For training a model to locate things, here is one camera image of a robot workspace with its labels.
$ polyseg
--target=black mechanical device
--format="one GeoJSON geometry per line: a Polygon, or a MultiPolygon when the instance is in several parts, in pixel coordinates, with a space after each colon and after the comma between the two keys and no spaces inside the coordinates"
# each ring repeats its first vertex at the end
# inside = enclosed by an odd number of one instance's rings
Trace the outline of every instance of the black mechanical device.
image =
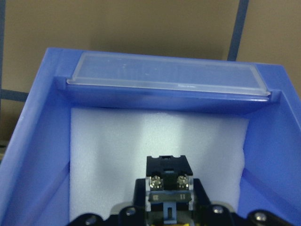
{"type": "Polygon", "coordinates": [[[290,226],[266,210],[242,218],[225,205],[212,204],[184,155],[147,157],[146,178],[137,179],[133,205],[107,220],[87,213],[70,226],[290,226]]]}

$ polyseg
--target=blue storage bin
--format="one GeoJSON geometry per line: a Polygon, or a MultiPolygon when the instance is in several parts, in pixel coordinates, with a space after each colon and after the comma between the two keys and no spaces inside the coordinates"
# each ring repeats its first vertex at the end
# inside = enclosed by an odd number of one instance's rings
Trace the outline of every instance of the blue storage bin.
{"type": "Polygon", "coordinates": [[[282,66],[50,48],[0,166],[1,225],[69,222],[74,106],[249,118],[238,214],[301,224],[301,103],[282,66]]]}

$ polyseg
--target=brown wall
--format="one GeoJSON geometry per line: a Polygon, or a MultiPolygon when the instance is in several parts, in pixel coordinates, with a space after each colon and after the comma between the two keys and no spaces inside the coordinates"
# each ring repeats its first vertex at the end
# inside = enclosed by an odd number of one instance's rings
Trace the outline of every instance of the brown wall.
{"type": "MultiPolygon", "coordinates": [[[[238,0],[7,1],[2,88],[28,92],[47,47],[226,59],[238,0]]],[[[301,96],[301,4],[251,0],[239,61],[282,64],[301,96]]],[[[23,103],[2,101],[0,140],[23,103]]]]}

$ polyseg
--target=silver screw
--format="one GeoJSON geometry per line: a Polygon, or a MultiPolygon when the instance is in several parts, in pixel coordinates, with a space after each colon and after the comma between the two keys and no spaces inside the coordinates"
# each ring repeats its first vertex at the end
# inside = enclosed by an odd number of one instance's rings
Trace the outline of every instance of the silver screw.
{"type": "Polygon", "coordinates": [[[179,188],[188,188],[188,179],[185,176],[179,176],[177,179],[179,188]]]}
{"type": "Polygon", "coordinates": [[[223,213],[224,212],[224,209],[222,206],[213,206],[213,212],[214,213],[223,213]]]}
{"type": "Polygon", "coordinates": [[[95,224],[97,221],[97,218],[95,215],[92,215],[90,218],[88,218],[86,221],[85,221],[85,224],[86,225],[93,225],[95,224]]]}
{"type": "Polygon", "coordinates": [[[135,213],[136,213],[136,209],[134,207],[127,208],[127,210],[126,210],[127,216],[134,215],[135,213]]]}
{"type": "Polygon", "coordinates": [[[256,220],[258,220],[258,221],[266,221],[267,220],[267,215],[265,215],[264,213],[261,213],[261,212],[255,213],[254,216],[255,216],[256,220]]]}
{"type": "Polygon", "coordinates": [[[159,176],[151,177],[150,187],[152,189],[160,189],[162,187],[162,179],[159,176]]]}

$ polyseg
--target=white foam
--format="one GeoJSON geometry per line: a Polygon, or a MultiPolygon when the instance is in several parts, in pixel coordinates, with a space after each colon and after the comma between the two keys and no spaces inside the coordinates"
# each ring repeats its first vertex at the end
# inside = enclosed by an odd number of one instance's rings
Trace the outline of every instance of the white foam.
{"type": "Polygon", "coordinates": [[[210,200],[237,210],[247,125],[224,115],[73,108],[70,220],[86,212],[107,218],[130,202],[148,155],[186,155],[210,200]]]}

